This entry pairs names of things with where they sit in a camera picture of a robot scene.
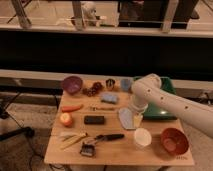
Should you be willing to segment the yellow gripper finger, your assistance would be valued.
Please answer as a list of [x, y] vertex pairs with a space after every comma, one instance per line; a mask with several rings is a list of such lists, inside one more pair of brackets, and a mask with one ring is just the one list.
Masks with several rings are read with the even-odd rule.
[[134, 115], [133, 116], [133, 126], [135, 128], [138, 128], [140, 126], [142, 120], [143, 120], [143, 115], [142, 114]]

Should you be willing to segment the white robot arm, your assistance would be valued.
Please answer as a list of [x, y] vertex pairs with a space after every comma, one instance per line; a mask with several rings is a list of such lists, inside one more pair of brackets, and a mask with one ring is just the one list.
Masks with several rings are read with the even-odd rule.
[[168, 93], [161, 85], [161, 78], [156, 74], [134, 81], [129, 105], [136, 111], [143, 111], [153, 103], [213, 139], [213, 107]]

